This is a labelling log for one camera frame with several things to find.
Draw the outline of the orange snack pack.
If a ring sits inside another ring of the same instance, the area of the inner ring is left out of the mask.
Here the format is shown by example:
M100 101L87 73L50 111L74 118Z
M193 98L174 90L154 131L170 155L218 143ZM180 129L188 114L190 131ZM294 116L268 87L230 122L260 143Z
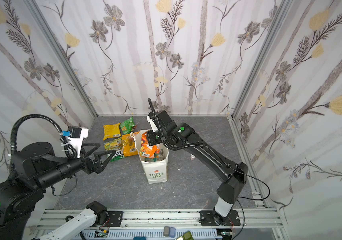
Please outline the orange snack pack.
M131 157L131 156L135 156L138 154L138 151L135 145L135 136L138 133L139 132L135 132L135 133L130 133L130 134L122 136L122 141L123 141L122 151L125 157Z

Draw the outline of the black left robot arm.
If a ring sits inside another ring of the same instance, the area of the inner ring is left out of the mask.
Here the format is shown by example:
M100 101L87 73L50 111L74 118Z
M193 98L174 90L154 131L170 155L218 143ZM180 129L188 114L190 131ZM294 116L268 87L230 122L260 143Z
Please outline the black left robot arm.
M65 157L57 157L48 142L36 142L17 150L19 127L29 119L51 123L60 135ZM51 118L30 114L17 120L10 136L10 174L0 183L0 240L20 240L36 204L44 198L47 188L58 182L75 178L77 172L100 174L116 151L98 152L99 143L83 143L84 128L69 127L63 131Z

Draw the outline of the green snack bag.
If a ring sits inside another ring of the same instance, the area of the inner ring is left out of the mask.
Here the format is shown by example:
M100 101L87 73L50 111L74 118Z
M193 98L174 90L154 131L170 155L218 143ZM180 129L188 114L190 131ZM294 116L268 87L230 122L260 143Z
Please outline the green snack bag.
M133 117L128 118L120 124L123 135L130 134L135 128L136 124Z

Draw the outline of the orange Fox's candy bag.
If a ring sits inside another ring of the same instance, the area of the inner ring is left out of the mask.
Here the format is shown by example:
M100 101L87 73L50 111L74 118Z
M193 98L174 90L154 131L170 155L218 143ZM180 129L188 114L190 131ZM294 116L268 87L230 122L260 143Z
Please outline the orange Fox's candy bag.
M145 158L145 160L154 160L155 158L159 158L161 155L161 148L159 145L151 146L148 140L147 132L142 134L141 138L141 148L140 148L140 156Z

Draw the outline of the yellow chip bag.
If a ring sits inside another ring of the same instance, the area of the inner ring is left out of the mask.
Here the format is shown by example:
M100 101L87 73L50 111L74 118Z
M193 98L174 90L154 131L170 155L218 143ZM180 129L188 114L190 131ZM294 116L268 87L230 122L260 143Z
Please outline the yellow chip bag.
M104 130L103 141L110 139L110 138L120 137L121 136L120 124L121 123L117 123L114 125L104 125L103 126L103 130Z

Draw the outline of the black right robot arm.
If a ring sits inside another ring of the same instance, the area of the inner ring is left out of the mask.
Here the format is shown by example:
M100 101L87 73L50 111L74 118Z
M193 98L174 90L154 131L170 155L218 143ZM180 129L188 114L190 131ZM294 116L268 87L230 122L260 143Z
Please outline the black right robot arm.
M221 181L216 191L218 200L212 210L212 218L216 225L224 226L233 205L240 198L247 178L267 184L248 175L248 166L245 163L237 164L216 151L188 124L177 125L167 111L157 112L150 98L148 103L151 109L148 122L152 126L152 130L148 133L149 144L163 144L172 151L185 150L205 164Z

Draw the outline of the white paper shopping bag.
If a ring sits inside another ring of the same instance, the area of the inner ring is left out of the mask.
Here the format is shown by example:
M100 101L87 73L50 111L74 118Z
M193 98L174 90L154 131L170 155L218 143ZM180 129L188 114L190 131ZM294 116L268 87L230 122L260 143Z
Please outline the white paper shopping bag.
M142 134L148 132L149 130L141 130L135 136L135 145L138 151L138 156L140 158L140 162L144 169L145 176L148 180L148 183L156 184L163 183L168 181L168 159L169 159L169 150L163 145L159 144L161 148L161 155L159 158L155 158L154 160L145 160L145 158L140 156L140 148L141 148L141 138Z

